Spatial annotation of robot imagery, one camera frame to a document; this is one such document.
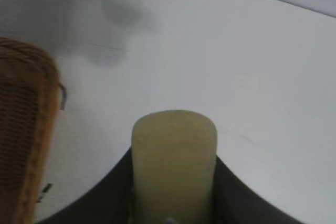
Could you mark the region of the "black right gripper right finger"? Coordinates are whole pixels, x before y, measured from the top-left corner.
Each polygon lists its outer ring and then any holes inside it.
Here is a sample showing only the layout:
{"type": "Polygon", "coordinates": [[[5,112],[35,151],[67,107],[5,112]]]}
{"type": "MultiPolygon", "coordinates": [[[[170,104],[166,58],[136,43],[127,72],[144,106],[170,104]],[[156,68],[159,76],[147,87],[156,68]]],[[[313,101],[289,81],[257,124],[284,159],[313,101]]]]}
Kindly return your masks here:
{"type": "Polygon", "coordinates": [[[219,157],[215,166],[215,222],[301,223],[257,195],[219,157]]]}

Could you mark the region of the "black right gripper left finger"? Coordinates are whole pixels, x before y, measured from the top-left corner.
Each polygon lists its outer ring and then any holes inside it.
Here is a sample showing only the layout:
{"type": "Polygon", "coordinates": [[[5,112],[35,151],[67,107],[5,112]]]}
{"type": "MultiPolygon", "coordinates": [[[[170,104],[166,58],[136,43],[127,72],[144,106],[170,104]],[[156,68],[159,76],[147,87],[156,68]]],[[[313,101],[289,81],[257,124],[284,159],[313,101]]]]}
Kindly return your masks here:
{"type": "Polygon", "coordinates": [[[89,192],[39,223],[128,223],[133,186],[132,152],[89,192]]]}

